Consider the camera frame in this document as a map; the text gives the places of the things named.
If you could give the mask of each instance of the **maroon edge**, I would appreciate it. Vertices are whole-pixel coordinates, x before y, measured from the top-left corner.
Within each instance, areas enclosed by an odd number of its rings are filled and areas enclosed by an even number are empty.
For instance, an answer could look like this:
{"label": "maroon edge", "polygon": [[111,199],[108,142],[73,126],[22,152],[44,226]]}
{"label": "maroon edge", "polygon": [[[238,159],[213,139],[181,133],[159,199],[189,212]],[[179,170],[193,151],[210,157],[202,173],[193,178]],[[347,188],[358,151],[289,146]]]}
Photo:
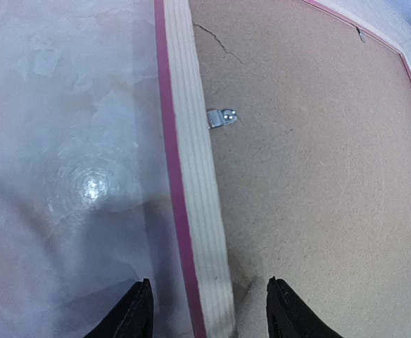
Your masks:
{"label": "maroon edge", "polygon": [[198,279],[194,267],[194,256],[190,237],[189,220],[186,211],[184,183],[180,165],[179,147],[177,144],[176,116],[172,99],[170,61],[165,27],[165,10],[163,0],[154,0],[156,19],[156,42],[158,60],[158,79],[160,85],[160,102],[162,108],[163,134],[170,179],[172,208],[175,217],[177,242],[186,295],[189,302],[191,324],[195,338],[206,337]]}
{"label": "maroon edge", "polygon": [[383,44],[384,46],[386,46],[387,48],[392,50],[394,53],[397,53],[398,56],[400,57],[401,61],[403,62],[405,72],[407,73],[407,76],[409,77],[409,81],[410,81],[410,84],[411,84],[411,70],[410,70],[409,64],[407,63],[403,53],[401,53],[399,50],[397,50],[394,46],[389,44],[386,40],[382,39],[380,36],[373,33],[371,30],[368,30],[368,29],[364,28],[363,26],[359,25],[358,23],[356,23],[355,21],[351,20],[350,18],[344,16],[343,14],[340,14],[339,12],[334,11],[333,9],[330,9],[327,6],[318,3],[316,0],[302,0],[302,2],[304,2],[307,5],[311,5],[311,6],[315,7],[316,9],[319,9],[319,10],[321,10],[321,11],[323,11],[323,12],[329,14],[329,15],[332,15],[335,18],[338,18],[339,20],[342,20],[343,22],[348,23],[349,25],[352,25],[356,28],[360,28],[361,30],[364,31],[364,33],[366,35],[369,35],[371,38],[377,40],[380,44]]}

